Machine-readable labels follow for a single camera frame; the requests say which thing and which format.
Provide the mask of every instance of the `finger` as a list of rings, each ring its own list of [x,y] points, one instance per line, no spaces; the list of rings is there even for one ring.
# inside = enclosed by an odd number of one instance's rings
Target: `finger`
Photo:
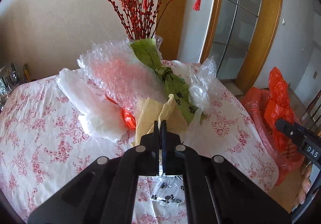
[[[304,192],[308,193],[311,188],[311,181],[308,178],[303,179],[301,182],[301,186],[303,187]]]
[[[305,177],[305,178],[310,177],[311,172],[312,172],[312,163],[310,163],[310,164],[307,166],[307,169],[305,170],[305,173],[304,173],[304,177]]]
[[[300,201],[301,205],[304,203],[305,197],[306,197],[306,193],[304,192],[303,189],[300,189],[299,193],[298,193],[298,198],[299,198],[299,201]]]
[[[295,199],[294,199],[294,207],[297,208],[300,204],[300,201],[299,201],[299,197],[296,196]]]

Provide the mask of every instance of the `glass door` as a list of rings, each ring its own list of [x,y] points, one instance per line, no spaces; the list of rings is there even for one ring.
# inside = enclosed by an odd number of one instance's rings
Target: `glass door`
[[[217,78],[234,80],[243,64],[259,15],[261,0],[222,0],[209,56]]]

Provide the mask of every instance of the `green paper wrap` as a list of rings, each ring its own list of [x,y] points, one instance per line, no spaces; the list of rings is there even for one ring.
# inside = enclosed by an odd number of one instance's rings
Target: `green paper wrap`
[[[162,66],[156,50],[156,41],[154,39],[140,39],[130,45],[139,61],[153,69],[158,78],[165,83],[166,95],[174,95],[178,108],[189,124],[194,118],[197,107],[188,101],[188,84],[184,79],[175,75],[171,68]]]

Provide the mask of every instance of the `floral tablecloth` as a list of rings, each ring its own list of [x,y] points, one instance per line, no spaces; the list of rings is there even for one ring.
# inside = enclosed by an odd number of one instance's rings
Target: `floral tablecloth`
[[[199,64],[163,61],[189,82],[189,68]],[[103,93],[77,70],[92,90]],[[18,87],[0,114],[0,188],[27,221],[30,213],[99,156],[115,158],[131,148],[134,132],[117,143],[84,134],[79,111],[58,88],[57,76]],[[239,101],[224,86],[202,122],[205,137],[192,148],[204,156],[220,154],[264,191],[277,178],[276,163],[266,152],[255,126]],[[185,204],[152,201],[152,177],[140,176],[132,224],[187,223]]]

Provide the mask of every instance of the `wooden door frame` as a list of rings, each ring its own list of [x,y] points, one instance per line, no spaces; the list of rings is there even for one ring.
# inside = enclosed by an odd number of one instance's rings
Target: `wooden door frame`
[[[207,36],[205,39],[205,43],[204,43],[204,47],[203,47],[203,51],[200,59],[201,64],[210,54],[210,50],[211,50],[211,46],[212,46],[212,42],[213,42],[213,38],[214,38],[216,26],[217,26],[217,21],[219,19],[219,11],[221,8],[221,4],[222,4],[222,0],[214,0],[210,24],[208,27]]]
[[[246,93],[255,83],[269,54],[277,26],[283,0],[262,0],[259,18],[247,55],[234,83]],[[214,38],[222,0],[214,0],[210,26],[206,36],[200,62],[208,57]]]
[[[254,35],[235,85],[246,93],[255,83],[271,49],[283,0],[262,0]]]

